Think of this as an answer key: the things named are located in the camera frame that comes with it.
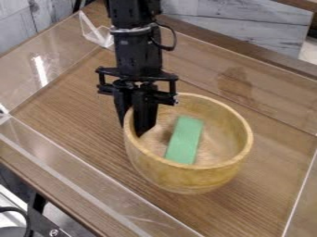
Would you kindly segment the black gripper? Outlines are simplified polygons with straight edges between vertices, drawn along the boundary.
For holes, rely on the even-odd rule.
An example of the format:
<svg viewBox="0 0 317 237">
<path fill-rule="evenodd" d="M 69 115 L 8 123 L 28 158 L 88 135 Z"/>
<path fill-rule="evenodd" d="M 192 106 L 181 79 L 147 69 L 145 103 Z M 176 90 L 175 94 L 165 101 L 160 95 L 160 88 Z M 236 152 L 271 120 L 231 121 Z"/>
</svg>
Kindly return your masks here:
<svg viewBox="0 0 317 237">
<path fill-rule="evenodd" d="M 141 136 L 156 125 L 157 103 L 175 104 L 177 77 L 161 69 L 161 51 L 173 51 L 175 44 L 160 43 L 159 26 L 111 28 L 109 35 L 116 67 L 99 67 L 95 70 L 99 74 L 97 92 L 113 95 L 120 125 L 124 125 L 125 111 L 132 105 L 133 128 L 136 135 Z"/>
</svg>

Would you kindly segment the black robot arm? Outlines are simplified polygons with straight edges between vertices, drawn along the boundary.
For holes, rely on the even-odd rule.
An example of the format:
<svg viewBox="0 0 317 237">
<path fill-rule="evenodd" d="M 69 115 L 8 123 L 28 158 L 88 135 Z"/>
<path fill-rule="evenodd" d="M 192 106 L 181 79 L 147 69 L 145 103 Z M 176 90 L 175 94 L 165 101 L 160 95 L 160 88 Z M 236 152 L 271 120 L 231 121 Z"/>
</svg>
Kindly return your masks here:
<svg viewBox="0 0 317 237">
<path fill-rule="evenodd" d="M 156 125 L 159 105 L 176 103 L 177 76 L 161 70 L 161 52 L 175 45 L 160 42 L 156 15 L 160 0 L 104 0 L 111 19 L 116 66 L 100 67 L 97 92 L 113 97 L 117 118 L 133 115 L 133 129 L 143 135 Z"/>
</svg>

